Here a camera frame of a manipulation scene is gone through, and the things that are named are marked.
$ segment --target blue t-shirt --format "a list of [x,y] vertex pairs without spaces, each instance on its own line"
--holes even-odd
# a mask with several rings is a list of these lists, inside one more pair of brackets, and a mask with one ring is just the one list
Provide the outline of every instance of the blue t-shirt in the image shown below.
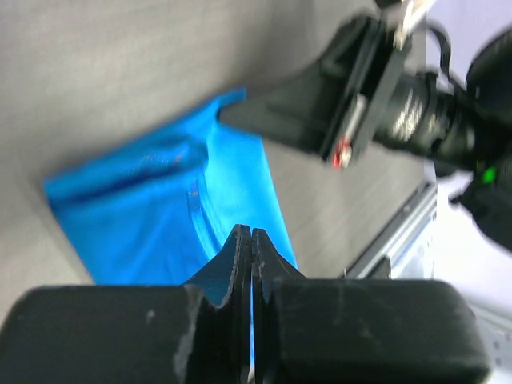
[[224,94],[44,183],[54,216],[98,284],[179,285],[236,224],[266,230],[296,266],[262,140],[221,125]]

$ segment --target white wall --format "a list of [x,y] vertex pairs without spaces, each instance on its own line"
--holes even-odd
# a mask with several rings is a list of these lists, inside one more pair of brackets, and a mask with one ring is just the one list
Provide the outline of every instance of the white wall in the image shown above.
[[[482,44],[512,24],[511,15],[511,0],[437,0],[429,17],[448,30],[452,69],[465,78]],[[433,42],[427,44],[426,56],[427,64],[438,64]],[[488,242],[465,212],[447,204],[447,195],[467,181],[468,177],[459,175],[440,183],[435,275],[468,298],[512,317],[512,254]]]

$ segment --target gray table surface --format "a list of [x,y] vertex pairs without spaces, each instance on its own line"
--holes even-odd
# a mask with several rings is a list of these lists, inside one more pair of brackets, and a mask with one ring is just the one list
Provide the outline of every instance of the gray table surface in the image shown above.
[[[2,1],[0,319],[33,286],[90,281],[41,194],[43,176],[220,91],[301,68],[341,20],[371,4]],[[299,266],[312,277],[339,275],[423,177],[420,162],[379,149],[343,174],[272,143],[266,150]]]

